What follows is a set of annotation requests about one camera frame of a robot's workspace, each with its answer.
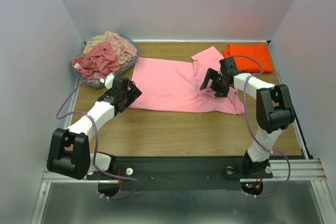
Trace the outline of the light pink t shirt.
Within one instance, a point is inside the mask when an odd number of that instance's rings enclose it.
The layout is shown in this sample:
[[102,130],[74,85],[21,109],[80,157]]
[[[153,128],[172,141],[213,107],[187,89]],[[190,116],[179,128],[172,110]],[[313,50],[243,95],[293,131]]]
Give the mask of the light pink t shirt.
[[207,70],[219,70],[222,58],[215,47],[195,54],[192,62],[139,58],[132,81],[142,94],[130,107],[154,111],[243,114],[244,105],[237,90],[230,89],[226,97],[217,98],[210,88],[200,89]]

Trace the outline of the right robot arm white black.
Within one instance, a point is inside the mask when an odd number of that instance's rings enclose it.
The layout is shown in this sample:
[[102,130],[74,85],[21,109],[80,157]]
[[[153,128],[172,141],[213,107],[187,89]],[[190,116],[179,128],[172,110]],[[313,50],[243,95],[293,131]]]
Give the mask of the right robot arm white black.
[[253,143],[246,151],[240,172],[248,177],[262,173],[268,167],[270,155],[278,137],[296,119],[289,88],[285,84],[271,84],[254,73],[238,70],[234,57],[220,60],[220,69],[207,69],[201,90],[210,88],[216,97],[227,97],[230,88],[256,100],[258,130],[252,134]]

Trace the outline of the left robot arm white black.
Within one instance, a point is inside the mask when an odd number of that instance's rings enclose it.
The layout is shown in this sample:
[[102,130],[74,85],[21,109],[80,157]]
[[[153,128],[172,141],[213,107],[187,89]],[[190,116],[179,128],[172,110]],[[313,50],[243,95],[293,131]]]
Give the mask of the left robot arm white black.
[[74,179],[83,179],[93,172],[106,179],[116,175],[112,156],[97,150],[91,152],[89,143],[91,139],[97,141],[99,129],[128,108],[142,92],[133,81],[113,74],[92,81],[103,84],[107,90],[88,112],[80,112],[82,117],[76,123],[53,132],[47,159],[50,172]]

